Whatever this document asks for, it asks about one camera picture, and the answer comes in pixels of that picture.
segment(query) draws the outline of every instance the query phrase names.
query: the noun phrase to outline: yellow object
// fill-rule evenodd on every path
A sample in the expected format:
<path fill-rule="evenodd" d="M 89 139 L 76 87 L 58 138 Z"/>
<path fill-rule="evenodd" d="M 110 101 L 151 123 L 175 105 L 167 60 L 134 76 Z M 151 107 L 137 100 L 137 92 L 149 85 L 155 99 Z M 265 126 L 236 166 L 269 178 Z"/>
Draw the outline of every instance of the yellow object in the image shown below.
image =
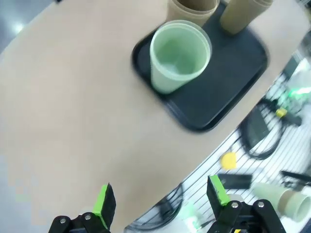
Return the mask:
<path fill-rule="evenodd" d="M 237 155 L 234 152 L 228 152 L 220 158 L 223 169 L 231 170 L 237 168 Z"/>
<path fill-rule="evenodd" d="M 279 117 L 279 118 L 282 118 L 283 116 L 285 116 L 287 114 L 287 110 L 285 108 L 279 108 L 277 109 L 276 111 L 276 115 Z"/>

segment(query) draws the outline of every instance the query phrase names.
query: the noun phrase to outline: cup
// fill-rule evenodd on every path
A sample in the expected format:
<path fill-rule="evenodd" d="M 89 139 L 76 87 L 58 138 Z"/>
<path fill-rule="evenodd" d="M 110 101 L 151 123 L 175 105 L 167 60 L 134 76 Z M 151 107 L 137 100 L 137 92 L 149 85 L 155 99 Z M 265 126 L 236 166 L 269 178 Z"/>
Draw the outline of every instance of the cup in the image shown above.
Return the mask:
<path fill-rule="evenodd" d="M 295 222 L 302 221 L 311 209 L 311 198 L 288 188 L 256 183 L 253 192 L 260 199 L 271 202 L 275 210 Z"/>
<path fill-rule="evenodd" d="M 272 3 L 273 0 L 231 0 L 220 18 L 220 24 L 229 34 L 237 34 Z"/>
<path fill-rule="evenodd" d="M 218 5 L 219 0 L 168 0 L 166 21 L 182 19 L 202 27 Z"/>
<path fill-rule="evenodd" d="M 169 94 L 198 77 L 212 53 L 210 39 L 198 25 L 174 20 L 162 25 L 150 44 L 151 82 Z"/>

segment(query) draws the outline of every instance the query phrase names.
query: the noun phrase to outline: robotic arm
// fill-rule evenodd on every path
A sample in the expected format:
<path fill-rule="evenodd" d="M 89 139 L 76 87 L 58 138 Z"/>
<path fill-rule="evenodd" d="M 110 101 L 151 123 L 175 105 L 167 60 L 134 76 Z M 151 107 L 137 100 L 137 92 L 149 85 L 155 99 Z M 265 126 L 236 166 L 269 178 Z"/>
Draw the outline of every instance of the robotic arm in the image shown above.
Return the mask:
<path fill-rule="evenodd" d="M 207 233 L 286 233 L 273 206 L 267 200 L 253 205 L 230 200 L 218 176 L 209 176 L 207 197 L 216 221 Z M 58 216 L 53 220 L 49 233 L 110 233 L 116 209 L 116 200 L 110 184 L 102 187 L 93 212 L 71 220 Z"/>
<path fill-rule="evenodd" d="M 71 220 L 67 216 L 56 217 L 49 233 L 110 233 L 109 229 L 116 209 L 116 199 L 110 184 L 104 185 L 93 212 L 86 212 Z"/>

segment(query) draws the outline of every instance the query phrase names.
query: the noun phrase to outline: white cup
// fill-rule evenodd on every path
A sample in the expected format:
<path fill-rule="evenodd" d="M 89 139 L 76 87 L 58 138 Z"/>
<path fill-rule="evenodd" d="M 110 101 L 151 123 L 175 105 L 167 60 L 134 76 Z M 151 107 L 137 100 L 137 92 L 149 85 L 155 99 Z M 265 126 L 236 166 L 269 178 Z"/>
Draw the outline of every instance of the white cup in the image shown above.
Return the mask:
<path fill-rule="evenodd" d="M 295 222 L 302 221 L 311 209 L 311 198 L 300 192 L 267 183 L 256 183 L 253 192 L 259 199 L 268 200 L 273 208 Z"/>

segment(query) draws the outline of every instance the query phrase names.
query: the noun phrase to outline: cup rim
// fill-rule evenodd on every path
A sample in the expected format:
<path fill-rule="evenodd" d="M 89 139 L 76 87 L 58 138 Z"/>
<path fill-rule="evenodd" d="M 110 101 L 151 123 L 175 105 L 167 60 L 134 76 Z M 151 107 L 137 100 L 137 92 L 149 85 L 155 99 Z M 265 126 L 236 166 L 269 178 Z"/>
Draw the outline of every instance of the cup rim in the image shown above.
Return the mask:
<path fill-rule="evenodd" d="M 202 33 L 201 30 L 203 30 L 202 28 L 200 28 L 198 25 L 196 25 L 195 23 L 192 23 L 190 21 L 186 21 L 186 20 L 173 20 L 173 21 L 169 21 L 165 24 L 163 24 L 154 34 L 151 44 L 150 44 L 150 57 L 152 59 L 152 62 L 154 63 L 154 65 L 159 68 L 161 66 L 160 62 L 158 61 L 158 58 L 156 57 L 155 53 L 154 53 L 154 43 L 155 43 L 155 39 L 156 36 L 169 29 L 172 26 L 182 26 L 184 29 L 188 29 L 189 31 L 195 33 L 198 37 L 200 37 L 201 39 L 203 38 L 203 40 L 206 40 L 207 43 L 205 43 L 205 53 L 208 54 L 208 50 L 210 51 L 209 56 L 207 56 L 207 59 L 204 63 L 204 65 L 196 72 L 190 74 L 176 74 L 171 72 L 170 70 L 165 70 L 163 73 L 166 77 L 168 77 L 171 80 L 175 80 L 175 81 L 190 81 L 193 79 L 193 77 L 197 77 L 199 76 L 207 67 L 207 65 L 209 64 L 211 55 L 212 55 L 212 46 L 211 46 L 211 42 L 210 39 L 208 37 L 208 35 L 204 35 L 204 33 Z"/>
<path fill-rule="evenodd" d="M 216 9 L 220 3 L 220 0 L 213 0 L 213 2 L 215 3 L 214 8 L 212 8 L 211 10 L 208 10 L 208 11 L 197 11 L 197 10 L 193 10 L 193 9 L 190 9 L 190 8 L 184 6 L 178 0 L 169 0 L 169 1 L 172 2 L 177 7 L 177 9 L 179 11 L 182 11 L 183 13 L 190 14 L 193 17 L 199 17 L 199 16 L 205 16 L 206 17 L 206 15 L 213 14 L 216 11 Z"/>

